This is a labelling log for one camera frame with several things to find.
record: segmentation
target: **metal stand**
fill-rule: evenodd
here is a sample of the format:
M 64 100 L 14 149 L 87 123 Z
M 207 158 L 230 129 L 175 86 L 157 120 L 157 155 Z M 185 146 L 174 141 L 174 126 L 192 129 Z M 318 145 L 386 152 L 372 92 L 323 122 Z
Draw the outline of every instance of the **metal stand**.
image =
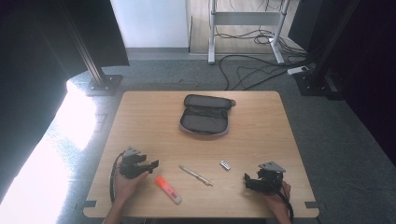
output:
M 216 0 L 211 0 L 210 8 L 210 37 L 209 64 L 215 63 L 215 30 L 217 25 L 270 25 L 276 26 L 274 38 L 270 38 L 271 48 L 279 64 L 285 63 L 277 46 L 283 22 L 285 21 L 290 0 L 283 3 L 280 12 L 217 12 Z
M 87 68 L 90 70 L 92 75 L 92 81 L 86 90 L 86 94 L 89 96 L 113 95 L 122 81 L 122 75 L 105 76 L 102 68 L 95 64 L 91 54 L 88 52 L 87 47 L 79 35 L 78 29 L 74 24 L 66 5 L 64 4 L 64 1 L 61 0 L 56 2 L 58 4 L 61 16 L 64 19 L 64 24 L 67 28 L 67 31 L 72 36 L 73 42 L 76 44 L 82 60 L 87 65 Z

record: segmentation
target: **wall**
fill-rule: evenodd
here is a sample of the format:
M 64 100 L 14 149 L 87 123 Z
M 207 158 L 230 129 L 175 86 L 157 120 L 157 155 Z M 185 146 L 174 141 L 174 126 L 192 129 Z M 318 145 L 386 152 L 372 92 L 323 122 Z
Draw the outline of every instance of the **wall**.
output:
M 187 48 L 190 0 L 111 0 L 125 48 Z

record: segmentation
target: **gray carpet floor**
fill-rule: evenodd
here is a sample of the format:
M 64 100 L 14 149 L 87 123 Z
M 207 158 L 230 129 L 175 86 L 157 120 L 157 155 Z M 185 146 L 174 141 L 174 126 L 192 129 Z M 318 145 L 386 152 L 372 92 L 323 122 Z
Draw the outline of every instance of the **gray carpet floor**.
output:
M 132 59 L 130 64 L 129 67 L 104 69 L 108 75 L 123 75 L 123 81 L 114 96 L 91 98 L 96 105 L 95 116 L 99 122 L 92 139 L 83 150 L 58 133 L 56 119 L 44 137 L 57 148 L 62 161 L 71 170 L 68 191 L 64 202 L 59 205 L 56 223 L 103 221 L 102 218 L 85 217 L 82 209 L 87 205 L 84 203 L 125 91 L 224 91 L 227 86 L 219 70 L 219 61 L 216 65 L 209 65 L 206 60 L 167 60 L 165 57 L 160 60 Z M 261 68 L 264 63 L 238 59 L 226 61 L 222 65 L 229 79 L 230 90 L 252 71 L 250 68 Z M 263 69 L 271 71 L 274 68 L 267 66 Z M 276 70 L 272 75 L 283 71 L 285 69 Z M 241 91 L 269 76 L 263 72 L 254 73 L 244 79 L 243 86 L 234 89 Z M 90 79 L 88 73 L 83 73 L 72 78 L 71 82 L 83 90 Z M 251 90 L 279 92 L 319 204 L 318 218 L 296 218 L 294 223 L 396 223 L 396 169 L 346 102 L 301 96 L 295 80 L 287 74 L 272 78 Z M 258 222 L 199 220 L 200 223 L 206 221 Z M 124 221 L 142 222 L 144 219 L 139 218 L 127 218 Z M 172 222 L 192 223 L 192 220 Z

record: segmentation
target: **white pen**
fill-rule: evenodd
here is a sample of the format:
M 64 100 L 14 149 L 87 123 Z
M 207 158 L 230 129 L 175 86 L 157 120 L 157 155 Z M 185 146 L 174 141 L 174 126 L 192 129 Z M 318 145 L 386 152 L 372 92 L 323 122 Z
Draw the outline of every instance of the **white pen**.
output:
M 198 180 L 202 181 L 205 185 L 213 186 L 212 182 L 210 182 L 209 180 L 205 179 L 203 176 L 198 175 L 197 173 L 195 173 L 194 171 L 190 170 L 189 168 L 187 168 L 185 166 L 182 166 L 182 165 L 179 165 L 178 167 L 180 167 L 180 169 L 182 169 L 186 173 L 195 176 Z

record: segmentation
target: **wooden table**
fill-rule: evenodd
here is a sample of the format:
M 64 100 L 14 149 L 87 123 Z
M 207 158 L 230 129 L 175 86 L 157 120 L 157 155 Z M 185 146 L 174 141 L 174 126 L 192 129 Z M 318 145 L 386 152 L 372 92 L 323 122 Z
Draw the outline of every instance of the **wooden table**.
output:
M 224 136 L 184 133 L 179 120 L 183 100 L 195 93 L 234 99 L 230 132 Z M 87 201 L 87 217 L 105 217 L 111 207 L 108 179 L 112 163 L 128 146 L 160 166 L 139 186 L 129 202 L 127 217 L 271 217 L 256 193 L 246 189 L 243 175 L 257 178 L 259 164 L 275 161 L 286 169 L 295 217 L 316 217 L 311 186 L 280 96 L 275 91 L 128 91 L 115 117 Z M 231 165 L 226 172 L 221 160 Z M 208 187 L 182 171 L 182 164 L 212 181 Z M 182 197 L 173 203 L 155 184 L 161 175 Z

